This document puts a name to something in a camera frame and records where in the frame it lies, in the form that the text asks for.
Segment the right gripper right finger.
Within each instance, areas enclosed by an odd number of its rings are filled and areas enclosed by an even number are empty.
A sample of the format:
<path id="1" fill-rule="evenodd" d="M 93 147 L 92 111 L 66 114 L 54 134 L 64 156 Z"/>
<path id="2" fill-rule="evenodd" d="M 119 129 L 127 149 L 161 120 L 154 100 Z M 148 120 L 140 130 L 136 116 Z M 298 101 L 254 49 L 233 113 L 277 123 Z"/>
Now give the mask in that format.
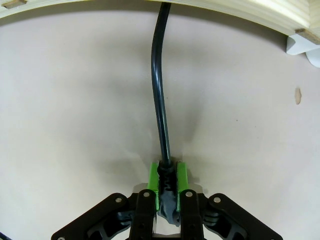
<path id="1" fill-rule="evenodd" d="M 189 188 L 187 165 L 176 165 L 182 240 L 204 240 L 204 229 L 222 240 L 281 240 L 282 236 L 222 193 L 206 197 Z"/>

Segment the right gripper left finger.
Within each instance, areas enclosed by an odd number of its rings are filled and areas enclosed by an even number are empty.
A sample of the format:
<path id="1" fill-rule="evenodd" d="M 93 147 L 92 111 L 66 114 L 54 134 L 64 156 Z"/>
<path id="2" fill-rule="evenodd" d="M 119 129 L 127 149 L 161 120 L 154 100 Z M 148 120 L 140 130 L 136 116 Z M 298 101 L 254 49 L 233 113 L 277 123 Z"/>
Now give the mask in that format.
<path id="1" fill-rule="evenodd" d="M 158 164 L 152 163 L 147 188 L 126 197 L 113 193 L 55 232 L 52 240 L 111 240 L 130 229 L 129 240 L 153 238 L 158 200 Z"/>

